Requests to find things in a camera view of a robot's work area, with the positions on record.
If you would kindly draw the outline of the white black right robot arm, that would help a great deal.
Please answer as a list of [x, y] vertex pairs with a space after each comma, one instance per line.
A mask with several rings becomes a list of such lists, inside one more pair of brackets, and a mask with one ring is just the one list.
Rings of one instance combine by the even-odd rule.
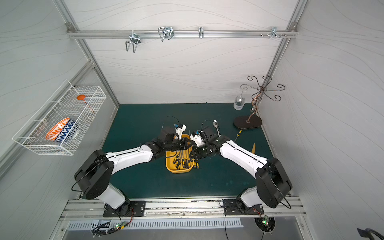
[[193, 132], [190, 139], [194, 159], [218, 154], [254, 177], [256, 185], [237, 196], [237, 204], [244, 210], [261, 204], [275, 209], [293, 188], [282, 163], [276, 158], [267, 159], [253, 154], [230, 138], [219, 136], [210, 127]]

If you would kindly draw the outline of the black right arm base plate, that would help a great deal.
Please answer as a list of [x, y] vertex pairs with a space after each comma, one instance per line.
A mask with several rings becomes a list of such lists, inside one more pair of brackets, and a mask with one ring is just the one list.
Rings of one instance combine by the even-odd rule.
[[224, 209], [226, 216], [250, 216], [250, 215], [264, 215], [264, 208], [262, 204], [247, 207], [241, 201], [235, 199], [222, 199], [219, 203], [220, 207]]

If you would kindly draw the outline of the yellow plastic storage tray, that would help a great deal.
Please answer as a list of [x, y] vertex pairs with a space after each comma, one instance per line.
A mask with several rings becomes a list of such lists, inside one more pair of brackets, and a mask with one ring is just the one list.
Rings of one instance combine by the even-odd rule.
[[173, 174], [183, 174], [195, 168], [195, 159], [191, 157], [193, 147], [187, 150], [167, 151], [166, 167]]

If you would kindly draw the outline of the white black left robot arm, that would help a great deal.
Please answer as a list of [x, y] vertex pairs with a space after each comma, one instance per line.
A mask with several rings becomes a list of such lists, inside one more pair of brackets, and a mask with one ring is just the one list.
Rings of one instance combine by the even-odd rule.
[[112, 175], [134, 165], [149, 163], [163, 157], [166, 152], [183, 151], [195, 145], [189, 138], [182, 137], [183, 130], [162, 130], [159, 137], [141, 146], [125, 151], [104, 153], [94, 151], [74, 175], [87, 200], [98, 199], [117, 210], [130, 204], [128, 198], [110, 183]]

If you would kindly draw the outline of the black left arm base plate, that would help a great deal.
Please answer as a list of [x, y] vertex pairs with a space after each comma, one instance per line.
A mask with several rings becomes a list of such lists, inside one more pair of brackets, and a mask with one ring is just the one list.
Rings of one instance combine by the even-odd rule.
[[104, 218], [123, 218], [123, 217], [143, 217], [146, 201], [130, 201], [129, 203], [123, 203], [117, 209], [113, 209], [108, 204], [105, 204], [105, 209], [103, 213]]

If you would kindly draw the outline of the yellow black screwdriver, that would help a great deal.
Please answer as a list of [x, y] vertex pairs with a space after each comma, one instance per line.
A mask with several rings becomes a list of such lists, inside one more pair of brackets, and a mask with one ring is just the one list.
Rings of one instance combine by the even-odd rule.
[[239, 132], [238, 132], [237, 135], [236, 135], [236, 138], [235, 138], [234, 142], [236, 142], [236, 141], [238, 140], [238, 138], [240, 137], [242, 131], [243, 131], [243, 130], [241, 130], [241, 129], [239, 130]]

